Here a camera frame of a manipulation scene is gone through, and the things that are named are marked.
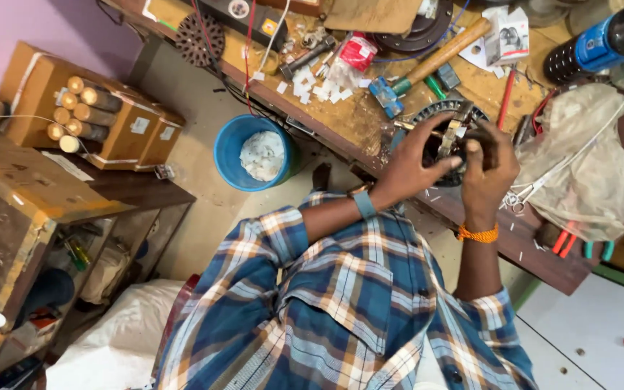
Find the shirt sleeve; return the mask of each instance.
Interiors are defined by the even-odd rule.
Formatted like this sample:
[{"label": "shirt sleeve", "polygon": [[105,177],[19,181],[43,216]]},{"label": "shirt sleeve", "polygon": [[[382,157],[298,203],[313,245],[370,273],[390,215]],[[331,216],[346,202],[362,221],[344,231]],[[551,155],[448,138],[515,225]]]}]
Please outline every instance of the shirt sleeve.
[{"label": "shirt sleeve", "polygon": [[300,211],[286,207],[239,222],[216,254],[158,355],[156,389],[209,388],[244,339],[270,320],[278,269],[308,248]]},{"label": "shirt sleeve", "polygon": [[507,288],[503,287],[491,296],[459,300],[459,303],[476,327],[478,336],[512,371],[517,382],[528,382],[535,389],[531,360],[519,343],[514,323],[515,309]]}]

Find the floor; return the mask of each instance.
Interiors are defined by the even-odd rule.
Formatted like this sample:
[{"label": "floor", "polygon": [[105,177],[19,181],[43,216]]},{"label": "floor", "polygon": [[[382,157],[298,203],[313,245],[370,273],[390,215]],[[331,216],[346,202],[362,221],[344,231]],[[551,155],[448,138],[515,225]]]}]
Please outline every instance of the floor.
[{"label": "floor", "polygon": [[[247,107],[226,92],[213,92],[222,87],[220,81],[186,64],[165,43],[155,51],[140,87],[188,121],[168,163],[177,173],[175,182],[197,201],[160,261],[157,270],[165,278],[185,280],[192,273],[203,272],[222,239],[240,219],[299,204],[311,189],[312,171],[322,162],[332,164],[333,190],[347,190],[360,183],[328,149],[301,133],[295,139],[304,152],[302,172],[269,190],[255,193],[235,190],[218,174],[212,147],[220,128],[232,117],[245,114]],[[411,206],[406,214],[433,248],[446,287],[453,290],[458,278],[461,243],[435,217],[421,214]],[[513,298],[514,290],[523,290],[530,278],[525,271],[501,259],[500,274]]]}]

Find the shirt button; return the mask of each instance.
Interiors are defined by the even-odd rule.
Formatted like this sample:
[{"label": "shirt button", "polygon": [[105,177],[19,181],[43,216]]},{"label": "shirt button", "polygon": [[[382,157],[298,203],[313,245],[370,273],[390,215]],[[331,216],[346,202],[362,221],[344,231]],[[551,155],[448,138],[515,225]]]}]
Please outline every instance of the shirt button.
[{"label": "shirt button", "polygon": [[451,372],[451,380],[454,381],[454,383],[461,383],[464,381],[464,379],[461,377],[458,371]]}]

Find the red wire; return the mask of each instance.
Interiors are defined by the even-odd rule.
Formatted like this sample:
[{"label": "red wire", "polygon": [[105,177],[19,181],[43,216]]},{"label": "red wire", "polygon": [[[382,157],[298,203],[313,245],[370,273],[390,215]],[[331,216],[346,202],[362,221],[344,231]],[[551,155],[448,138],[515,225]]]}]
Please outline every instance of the red wire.
[{"label": "red wire", "polygon": [[[199,24],[201,25],[201,31],[204,33],[204,37],[206,38],[206,43],[209,45],[209,50],[213,53],[211,40],[209,39],[209,35],[206,33],[206,26],[204,25],[204,20],[201,17],[201,14],[199,13],[199,9],[196,8],[195,0],[191,0],[191,6],[194,8],[194,13],[196,14],[196,18],[199,20]],[[254,22],[255,7],[256,7],[256,0],[252,0],[252,12],[250,13],[250,25],[249,25],[249,28],[247,29],[247,43],[245,46],[245,70],[247,73],[247,78],[245,79],[245,97],[247,98],[247,108],[249,108],[250,114],[254,116],[256,115],[252,111],[252,103],[250,102],[250,92],[249,92],[250,91],[250,67],[247,64],[247,57],[250,51],[250,42],[252,41],[252,24]]]},{"label": "red wire", "polygon": [[543,99],[541,104],[539,104],[538,108],[536,109],[536,111],[534,111],[533,115],[531,116],[531,124],[533,125],[533,129],[536,132],[536,134],[541,134],[543,132],[542,127],[538,124],[538,122],[536,122],[536,117],[538,117],[538,114],[543,110],[544,107],[546,107],[547,102],[550,100],[551,97],[553,97],[554,93],[555,93],[555,88],[550,90],[550,92],[546,95],[546,97]]},{"label": "red wire", "polygon": [[250,102],[250,43],[252,42],[252,24],[255,22],[255,8],[256,0],[252,0],[252,11],[250,12],[250,25],[247,27],[247,41],[245,43],[245,97],[247,98],[247,108],[250,110],[250,114],[255,117],[255,113],[252,111],[252,103]]},{"label": "red wire", "polygon": [[500,116],[497,118],[497,128],[502,130],[502,125],[505,123],[505,116],[507,114],[507,106],[510,104],[510,94],[512,93],[512,86],[515,84],[515,69],[510,69],[510,75],[507,77],[507,87],[505,87],[505,96],[502,98],[502,106],[500,106]]}]

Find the hand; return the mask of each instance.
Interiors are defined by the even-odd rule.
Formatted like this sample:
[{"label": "hand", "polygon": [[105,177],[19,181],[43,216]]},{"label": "hand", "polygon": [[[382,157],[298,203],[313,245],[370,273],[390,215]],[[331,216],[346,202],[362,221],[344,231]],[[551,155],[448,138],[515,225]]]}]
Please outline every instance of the hand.
[{"label": "hand", "polygon": [[430,133],[435,126],[453,116],[439,114],[421,122],[394,149],[391,161],[382,171],[382,177],[369,192],[369,198],[375,209],[386,209],[411,198],[462,163],[460,157],[450,157],[440,160],[429,168],[424,168],[422,164],[423,148]]},{"label": "hand", "polygon": [[466,173],[461,194],[466,210],[466,229],[474,233],[495,226],[502,199],[519,174],[519,162],[510,137],[488,121],[478,121],[478,127],[490,134],[494,150],[489,151],[493,158],[484,168],[481,143],[475,139],[466,143]]}]

